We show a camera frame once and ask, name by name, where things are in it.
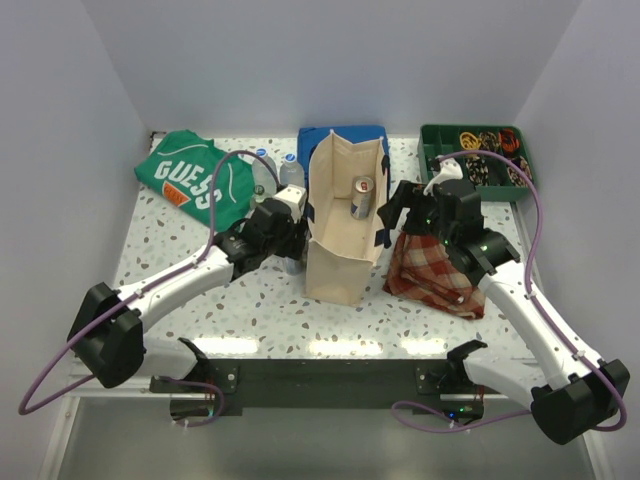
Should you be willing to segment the red plaid cloth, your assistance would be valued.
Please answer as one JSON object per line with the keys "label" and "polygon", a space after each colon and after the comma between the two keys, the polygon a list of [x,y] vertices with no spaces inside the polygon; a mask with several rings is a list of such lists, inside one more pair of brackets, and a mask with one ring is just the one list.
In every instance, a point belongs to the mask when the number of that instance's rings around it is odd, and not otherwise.
{"label": "red plaid cloth", "polygon": [[431,235],[399,234],[383,290],[466,320],[485,314],[485,295],[452,265]]}

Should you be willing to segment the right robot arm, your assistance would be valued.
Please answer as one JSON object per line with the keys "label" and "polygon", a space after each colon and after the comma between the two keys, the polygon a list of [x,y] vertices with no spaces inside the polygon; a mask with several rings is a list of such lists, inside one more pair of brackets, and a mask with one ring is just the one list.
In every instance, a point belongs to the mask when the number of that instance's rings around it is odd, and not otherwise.
{"label": "right robot arm", "polygon": [[481,340],[468,341],[447,354],[446,386],[466,393],[481,385],[509,397],[560,445],[589,430],[616,431],[626,424],[627,367],[604,360],[564,321],[533,284],[515,247],[485,227],[471,182],[403,181],[378,210],[389,229],[402,213],[404,232],[435,237],[452,265],[506,316],[537,362],[530,367],[492,354]]}

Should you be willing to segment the Pocari Sweat bottle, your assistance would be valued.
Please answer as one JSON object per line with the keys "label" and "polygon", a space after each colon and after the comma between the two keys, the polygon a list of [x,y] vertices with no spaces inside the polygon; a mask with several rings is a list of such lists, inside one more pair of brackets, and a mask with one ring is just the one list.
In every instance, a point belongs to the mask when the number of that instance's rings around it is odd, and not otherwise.
{"label": "Pocari Sweat bottle", "polygon": [[272,196],[277,192],[277,166],[275,161],[269,156],[267,150],[258,148],[255,153],[263,159],[263,162],[254,159],[252,163],[252,173],[254,184],[264,189],[264,194]]}
{"label": "Pocari Sweat bottle", "polygon": [[305,187],[305,175],[301,164],[293,153],[286,154],[279,170],[279,180],[282,185]]}

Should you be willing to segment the green Guess t-shirt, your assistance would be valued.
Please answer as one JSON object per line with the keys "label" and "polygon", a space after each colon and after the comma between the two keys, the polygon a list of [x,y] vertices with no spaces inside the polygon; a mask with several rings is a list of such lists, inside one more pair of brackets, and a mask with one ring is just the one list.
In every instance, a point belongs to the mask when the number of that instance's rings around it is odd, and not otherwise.
{"label": "green Guess t-shirt", "polygon": [[205,226],[216,204],[215,229],[225,231],[249,211],[254,190],[251,165],[212,140],[189,130],[164,136],[146,160],[135,167],[139,182]]}

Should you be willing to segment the green compartment tray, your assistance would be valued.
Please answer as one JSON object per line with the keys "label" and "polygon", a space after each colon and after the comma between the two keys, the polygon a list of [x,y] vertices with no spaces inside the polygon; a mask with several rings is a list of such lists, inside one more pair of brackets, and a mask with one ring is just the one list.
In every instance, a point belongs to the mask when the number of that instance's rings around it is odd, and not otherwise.
{"label": "green compartment tray", "polygon": [[535,180],[533,162],[521,131],[514,126],[437,125],[420,127],[418,144],[421,181],[439,169],[431,160],[462,151],[455,160],[484,201],[517,202],[530,194],[526,180]]}

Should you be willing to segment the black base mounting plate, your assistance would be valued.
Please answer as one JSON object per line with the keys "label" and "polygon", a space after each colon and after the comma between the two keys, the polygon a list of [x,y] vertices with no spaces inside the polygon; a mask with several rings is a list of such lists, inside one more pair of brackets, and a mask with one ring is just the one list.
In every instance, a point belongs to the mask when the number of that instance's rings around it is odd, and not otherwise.
{"label": "black base mounting plate", "polygon": [[449,379],[444,360],[268,360],[200,361],[189,381],[218,387],[224,400],[201,387],[177,385],[156,377],[154,394],[169,394],[175,420],[206,417],[222,407],[224,415],[245,409],[388,409],[404,400],[427,405],[453,420],[478,420],[484,414],[483,389]]}

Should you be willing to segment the red tab can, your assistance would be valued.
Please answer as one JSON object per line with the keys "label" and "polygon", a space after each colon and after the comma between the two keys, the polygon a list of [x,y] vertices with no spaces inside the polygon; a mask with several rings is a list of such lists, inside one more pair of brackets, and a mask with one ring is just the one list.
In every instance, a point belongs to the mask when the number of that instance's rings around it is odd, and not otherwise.
{"label": "red tab can", "polygon": [[304,271],[304,262],[292,258],[284,258],[285,272],[288,275],[299,275]]}
{"label": "red tab can", "polygon": [[356,220],[364,220],[370,212],[374,181],[367,176],[359,176],[353,180],[351,192],[351,216]]}

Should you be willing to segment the beige canvas tote bag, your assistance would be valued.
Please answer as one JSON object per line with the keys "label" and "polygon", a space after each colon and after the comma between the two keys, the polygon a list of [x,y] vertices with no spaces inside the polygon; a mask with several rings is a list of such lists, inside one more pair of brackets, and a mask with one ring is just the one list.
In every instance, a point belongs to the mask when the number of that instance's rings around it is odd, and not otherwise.
{"label": "beige canvas tote bag", "polygon": [[[375,184],[369,215],[351,216],[352,183],[370,177]],[[389,198],[390,158],[382,136],[353,143],[335,131],[320,141],[308,171],[309,246],[306,296],[356,306],[382,251],[390,244],[377,210]]]}

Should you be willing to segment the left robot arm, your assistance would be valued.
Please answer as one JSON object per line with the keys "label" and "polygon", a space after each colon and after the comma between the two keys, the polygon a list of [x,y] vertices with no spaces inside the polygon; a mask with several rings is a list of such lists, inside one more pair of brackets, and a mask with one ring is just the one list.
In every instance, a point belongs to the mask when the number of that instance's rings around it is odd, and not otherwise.
{"label": "left robot arm", "polygon": [[303,201],[269,198],[212,245],[145,280],[88,290],[68,335],[71,349],[105,388],[135,376],[172,378],[185,392],[213,374],[190,340],[148,340],[147,331],[194,297],[258,269],[270,256],[299,258],[307,222]]}

